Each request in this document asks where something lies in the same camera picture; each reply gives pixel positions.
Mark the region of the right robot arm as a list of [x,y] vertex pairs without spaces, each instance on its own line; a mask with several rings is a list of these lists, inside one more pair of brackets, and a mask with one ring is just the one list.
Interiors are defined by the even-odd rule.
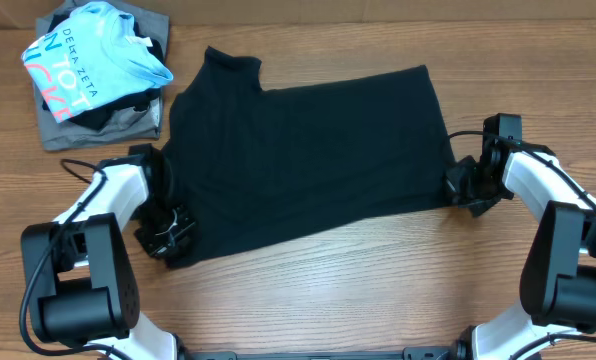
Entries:
[[467,328],[448,359],[537,359],[562,340],[596,343],[596,198],[545,145],[522,138],[522,119],[499,113],[477,131],[480,158],[455,162],[444,177],[452,205],[475,217],[519,198],[538,229],[519,298],[493,320]]

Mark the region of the black t-shirt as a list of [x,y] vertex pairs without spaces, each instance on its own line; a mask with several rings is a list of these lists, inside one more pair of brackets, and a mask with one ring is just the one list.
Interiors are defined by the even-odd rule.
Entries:
[[163,151],[197,231],[169,267],[447,205],[452,152],[425,66],[275,90],[260,68],[208,48],[171,106]]

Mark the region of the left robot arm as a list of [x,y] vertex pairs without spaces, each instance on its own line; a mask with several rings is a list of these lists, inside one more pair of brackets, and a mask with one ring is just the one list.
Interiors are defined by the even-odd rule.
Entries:
[[53,357],[95,351],[105,359],[190,358],[177,335],[141,311],[122,236],[137,221],[143,250],[164,260],[191,242],[196,222],[173,197],[171,164],[143,144],[89,168],[88,187],[68,210],[21,234],[24,343]]

